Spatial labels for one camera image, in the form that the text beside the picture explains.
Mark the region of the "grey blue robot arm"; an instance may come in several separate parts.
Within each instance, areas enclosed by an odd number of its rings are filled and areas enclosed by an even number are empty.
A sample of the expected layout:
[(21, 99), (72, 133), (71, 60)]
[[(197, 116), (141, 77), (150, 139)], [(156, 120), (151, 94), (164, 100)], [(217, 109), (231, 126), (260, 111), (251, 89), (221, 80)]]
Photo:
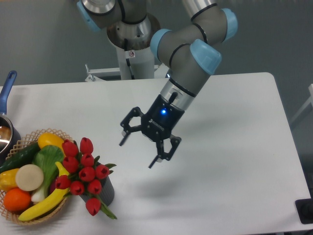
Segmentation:
[(116, 48), (121, 79), (153, 78), (155, 60), (170, 70), (150, 109), (143, 113), (135, 107), (121, 122), (124, 139), (139, 131), (156, 143), (155, 162), (170, 160), (180, 144), (172, 130), (222, 60), (214, 45), (238, 30), (235, 14), (214, 0), (185, 0), (183, 5), (191, 24), (174, 32), (160, 28), (144, 0), (77, 2), (90, 29), (106, 29)]

